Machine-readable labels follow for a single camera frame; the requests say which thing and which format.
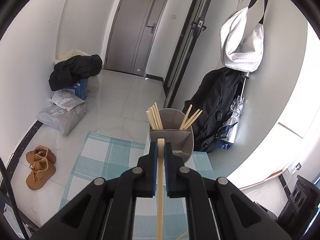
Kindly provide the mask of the wooden chopstick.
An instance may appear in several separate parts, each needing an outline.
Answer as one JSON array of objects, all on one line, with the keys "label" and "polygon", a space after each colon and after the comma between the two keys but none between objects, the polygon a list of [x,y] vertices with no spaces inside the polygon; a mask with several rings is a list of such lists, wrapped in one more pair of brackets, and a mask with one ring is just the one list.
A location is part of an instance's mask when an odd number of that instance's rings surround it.
[{"label": "wooden chopstick", "polygon": [[159,129],[163,130],[163,125],[162,125],[161,117],[160,117],[160,114],[159,114],[159,109],[158,109],[158,106],[157,106],[156,102],[154,103],[153,108],[154,108],[154,111],[155,111],[155,115],[156,115],[156,119],[157,119],[157,123],[158,123]]},{"label": "wooden chopstick", "polygon": [[161,127],[160,127],[160,125],[159,125],[159,122],[158,122],[158,120],[157,120],[157,114],[156,114],[155,106],[154,106],[154,105],[152,105],[152,106],[150,107],[150,112],[151,112],[151,114],[152,114],[152,118],[153,118],[153,121],[154,121],[154,123],[155,123],[156,129],[161,129]]},{"label": "wooden chopstick", "polygon": [[188,121],[183,125],[182,129],[187,129],[187,125],[191,123],[191,121],[197,116],[200,112],[200,109],[196,110],[196,112],[188,119]]},{"label": "wooden chopstick", "polygon": [[186,122],[187,119],[188,119],[188,115],[189,115],[191,109],[192,109],[192,104],[189,105],[189,108],[188,108],[188,110],[187,110],[186,113],[185,113],[185,116],[184,116],[184,118],[183,118],[183,121],[182,121],[182,123],[181,123],[181,125],[180,125],[180,130],[182,130],[182,129],[184,128],[185,122]]},{"label": "wooden chopstick", "polygon": [[147,110],[147,111],[146,111],[146,114],[147,114],[148,121],[149,121],[149,123],[150,123],[151,128],[152,128],[152,129],[156,129],[156,126],[155,126],[155,124],[154,124],[154,122],[153,122],[153,119],[152,119],[152,116],[151,116],[151,114],[150,114],[150,111]]},{"label": "wooden chopstick", "polygon": [[189,230],[181,234],[179,237],[176,238],[176,240],[181,240],[183,237],[185,237],[188,234]]},{"label": "wooden chopstick", "polygon": [[152,107],[148,108],[148,111],[150,113],[150,117],[151,117],[151,120],[152,120],[152,123],[153,123],[153,126],[154,126],[153,129],[158,129],[157,120],[156,120],[156,118],[154,117],[154,114],[153,114],[153,108]]},{"label": "wooden chopstick", "polygon": [[164,139],[157,140],[157,240],[163,239]]}]

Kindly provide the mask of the teal plaid placemat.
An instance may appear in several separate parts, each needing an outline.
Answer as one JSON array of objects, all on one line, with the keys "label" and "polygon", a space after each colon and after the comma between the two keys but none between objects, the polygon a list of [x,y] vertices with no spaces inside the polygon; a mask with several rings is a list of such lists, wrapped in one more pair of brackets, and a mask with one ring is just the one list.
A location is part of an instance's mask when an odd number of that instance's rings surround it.
[{"label": "teal plaid placemat", "polygon": [[[103,177],[110,180],[135,167],[139,157],[146,155],[149,147],[149,139],[138,143],[89,132],[71,170],[60,206],[64,207],[93,179]],[[133,239],[156,239],[156,220],[156,198],[138,198]],[[187,230],[185,200],[165,196],[163,239],[176,239]]]}]

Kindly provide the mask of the silver folded umbrella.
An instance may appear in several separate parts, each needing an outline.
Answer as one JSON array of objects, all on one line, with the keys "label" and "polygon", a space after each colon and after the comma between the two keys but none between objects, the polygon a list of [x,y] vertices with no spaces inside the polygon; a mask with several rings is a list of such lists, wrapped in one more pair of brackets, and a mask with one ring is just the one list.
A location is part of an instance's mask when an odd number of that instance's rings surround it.
[{"label": "silver folded umbrella", "polygon": [[227,115],[227,120],[223,123],[221,128],[218,130],[216,135],[215,147],[228,150],[236,139],[236,134],[239,128],[240,115],[244,107],[244,88],[247,79],[250,77],[250,72],[243,72],[242,77],[244,78],[241,94],[232,101],[230,111]]}]

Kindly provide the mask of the tan boot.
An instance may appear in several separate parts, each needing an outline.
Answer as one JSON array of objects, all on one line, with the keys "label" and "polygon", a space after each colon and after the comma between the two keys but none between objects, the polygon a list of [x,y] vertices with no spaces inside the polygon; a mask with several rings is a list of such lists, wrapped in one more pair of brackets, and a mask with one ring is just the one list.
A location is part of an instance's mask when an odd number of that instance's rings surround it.
[{"label": "tan boot", "polygon": [[29,151],[25,155],[26,161],[33,164],[35,161],[47,158],[52,164],[56,163],[56,156],[50,148],[42,145],[37,145],[33,151]]},{"label": "tan boot", "polygon": [[47,158],[35,161],[30,165],[30,174],[26,178],[26,185],[31,190],[39,190],[55,172],[55,166]]}]

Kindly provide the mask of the white grey utensil holder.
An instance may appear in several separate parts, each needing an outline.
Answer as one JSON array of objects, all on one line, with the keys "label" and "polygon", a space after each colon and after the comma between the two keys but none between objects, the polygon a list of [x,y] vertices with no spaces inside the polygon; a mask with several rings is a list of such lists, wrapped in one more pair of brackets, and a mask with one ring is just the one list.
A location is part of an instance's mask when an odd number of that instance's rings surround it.
[{"label": "white grey utensil holder", "polygon": [[185,114],[172,108],[159,110],[163,130],[152,129],[149,126],[150,142],[156,142],[157,139],[164,139],[165,142],[171,143],[173,155],[179,156],[186,163],[194,150],[193,129],[180,129]]}]

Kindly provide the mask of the black speaker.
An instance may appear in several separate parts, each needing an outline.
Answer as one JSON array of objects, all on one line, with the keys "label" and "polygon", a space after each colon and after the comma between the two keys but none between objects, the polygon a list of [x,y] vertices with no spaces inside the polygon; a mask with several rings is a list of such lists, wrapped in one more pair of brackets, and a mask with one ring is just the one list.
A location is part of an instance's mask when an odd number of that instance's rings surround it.
[{"label": "black speaker", "polygon": [[318,205],[319,189],[298,175],[295,187],[277,222],[292,239],[301,239],[315,217]]}]

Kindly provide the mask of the white plastic bag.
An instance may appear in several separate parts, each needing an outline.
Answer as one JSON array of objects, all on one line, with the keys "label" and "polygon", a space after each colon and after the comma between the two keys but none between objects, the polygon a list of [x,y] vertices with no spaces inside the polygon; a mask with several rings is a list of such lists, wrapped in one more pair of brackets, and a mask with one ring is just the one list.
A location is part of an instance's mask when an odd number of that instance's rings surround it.
[{"label": "white plastic bag", "polygon": [[3,216],[5,217],[7,222],[9,223],[12,230],[16,233],[16,235],[19,238],[24,239],[24,236],[23,236],[23,234],[20,230],[20,227],[18,226],[18,223],[16,221],[13,209],[7,203],[4,204],[4,207],[1,207],[1,213],[3,214]]}]

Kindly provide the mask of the grey plastic parcel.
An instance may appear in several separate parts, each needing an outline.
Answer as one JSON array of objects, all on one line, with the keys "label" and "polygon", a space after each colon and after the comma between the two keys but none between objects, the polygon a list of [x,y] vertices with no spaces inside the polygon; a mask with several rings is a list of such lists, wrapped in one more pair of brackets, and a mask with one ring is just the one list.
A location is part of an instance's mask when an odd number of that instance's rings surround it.
[{"label": "grey plastic parcel", "polygon": [[41,110],[36,118],[41,123],[58,130],[63,137],[82,120],[86,112],[86,104],[82,103],[69,112],[55,104]]}]

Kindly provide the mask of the black backpack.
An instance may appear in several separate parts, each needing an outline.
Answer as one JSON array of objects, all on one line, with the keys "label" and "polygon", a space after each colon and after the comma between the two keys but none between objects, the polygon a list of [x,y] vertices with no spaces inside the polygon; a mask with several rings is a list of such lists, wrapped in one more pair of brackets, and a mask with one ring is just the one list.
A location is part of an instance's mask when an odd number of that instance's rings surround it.
[{"label": "black backpack", "polygon": [[201,110],[200,116],[191,124],[194,135],[194,150],[212,152],[216,135],[223,123],[231,116],[231,105],[242,90],[242,72],[227,67],[208,72],[196,93],[184,102],[185,113],[192,105],[190,114]]}]

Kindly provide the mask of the white plastic parcel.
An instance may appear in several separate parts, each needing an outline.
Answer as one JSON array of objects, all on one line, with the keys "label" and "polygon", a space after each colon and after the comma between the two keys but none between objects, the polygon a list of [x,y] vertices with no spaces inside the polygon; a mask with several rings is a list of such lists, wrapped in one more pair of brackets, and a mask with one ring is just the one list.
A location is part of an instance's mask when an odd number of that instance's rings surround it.
[{"label": "white plastic parcel", "polygon": [[57,90],[49,101],[70,112],[78,105],[84,103],[84,100],[70,93],[65,89]]}]

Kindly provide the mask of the blue cardboard box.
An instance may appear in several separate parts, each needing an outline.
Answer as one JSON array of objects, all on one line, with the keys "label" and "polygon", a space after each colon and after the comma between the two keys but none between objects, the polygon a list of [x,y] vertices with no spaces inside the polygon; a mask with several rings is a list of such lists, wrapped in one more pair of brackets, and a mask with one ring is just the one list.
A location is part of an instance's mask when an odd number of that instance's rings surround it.
[{"label": "blue cardboard box", "polygon": [[82,79],[79,82],[75,83],[71,87],[67,87],[66,90],[70,93],[76,95],[82,100],[87,99],[87,79]]}]

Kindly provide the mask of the white hanging bag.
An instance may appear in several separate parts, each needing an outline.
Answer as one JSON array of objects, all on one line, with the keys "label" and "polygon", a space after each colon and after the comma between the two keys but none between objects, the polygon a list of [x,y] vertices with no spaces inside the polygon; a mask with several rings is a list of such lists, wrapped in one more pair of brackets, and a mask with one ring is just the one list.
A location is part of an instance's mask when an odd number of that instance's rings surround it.
[{"label": "white hanging bag", "polygon": [[[250,0],[247,7],[231,14],[220,28],[220,59],[223,66],[242,72],[255,72],[264,53],[264,17],[255,28],[244,35],[249,9],[258,0]],[[264,0],[266,10],[268,0]]]}]

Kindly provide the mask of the cream cloth bundle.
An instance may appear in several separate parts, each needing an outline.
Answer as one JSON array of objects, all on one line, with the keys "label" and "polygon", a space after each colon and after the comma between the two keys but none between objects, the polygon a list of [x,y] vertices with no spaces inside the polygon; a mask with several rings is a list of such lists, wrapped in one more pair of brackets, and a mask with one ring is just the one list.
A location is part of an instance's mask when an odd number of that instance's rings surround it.
[{"label": "cream cloth bundle", "polygon": [[54,60],[54,64],[58,64],[60,62],[64,62],[64,61],[67,61],[68,59],[70,59],[71,57],[74,57],[74,56],[88,56],[88,54],[84,51],[80,51],[80,50],[77,50],[77,49],[71,49],[65,53],[63,53],[62,55],[60,55],[57,59]]}]

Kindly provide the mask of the black framed glass door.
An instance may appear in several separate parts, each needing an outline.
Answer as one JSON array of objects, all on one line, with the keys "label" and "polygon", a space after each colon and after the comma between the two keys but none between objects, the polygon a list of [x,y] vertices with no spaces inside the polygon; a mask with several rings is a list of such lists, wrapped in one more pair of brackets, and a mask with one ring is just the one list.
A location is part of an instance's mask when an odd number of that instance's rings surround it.
[{"label": "black framed glass door", "polygon": [[207,29],[204,25],[211,0],[192,0],[164,80],[165,108],[174,102],[178,88],[191,58],[196,41]]}]

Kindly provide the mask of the grey entrance door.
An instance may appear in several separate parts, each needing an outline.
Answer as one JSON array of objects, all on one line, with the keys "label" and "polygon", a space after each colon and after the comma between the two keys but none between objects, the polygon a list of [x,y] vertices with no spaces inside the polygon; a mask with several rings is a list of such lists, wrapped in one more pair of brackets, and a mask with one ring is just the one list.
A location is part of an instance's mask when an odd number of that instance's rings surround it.
[{"label": "grey entrance door", "polygon": [[143,76],[167,0],[120,0],[108,39],[105,69]]}]

